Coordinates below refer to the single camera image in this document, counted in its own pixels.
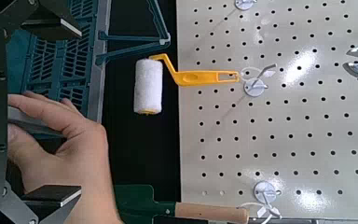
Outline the bare person hand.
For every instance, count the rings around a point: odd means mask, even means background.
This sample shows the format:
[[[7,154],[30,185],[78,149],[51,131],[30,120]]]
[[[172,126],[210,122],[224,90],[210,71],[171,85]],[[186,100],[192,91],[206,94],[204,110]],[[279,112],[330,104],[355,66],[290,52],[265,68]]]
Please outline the bare person hand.
[[[8,156],[21,169],[26,190],[45,184],[78,185],[85,204],[114,204],[103,125],[86,119],[68,99],[56,102],[27,91],[10,94],[8,104],[66,138],[56,153],[50,154],[24,130],[8,127]]]

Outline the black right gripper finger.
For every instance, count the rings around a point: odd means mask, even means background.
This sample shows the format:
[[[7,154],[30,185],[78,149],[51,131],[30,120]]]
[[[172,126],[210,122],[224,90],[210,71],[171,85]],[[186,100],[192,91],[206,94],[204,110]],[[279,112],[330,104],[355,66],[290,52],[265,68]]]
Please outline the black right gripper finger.
[[[81,187],[45,185],[21,196],[37,224],[63,224],[81,197]]]
[[[21,28],[47,41],[80,38],[83,33],[67,0],[35,0],[36,10]]]

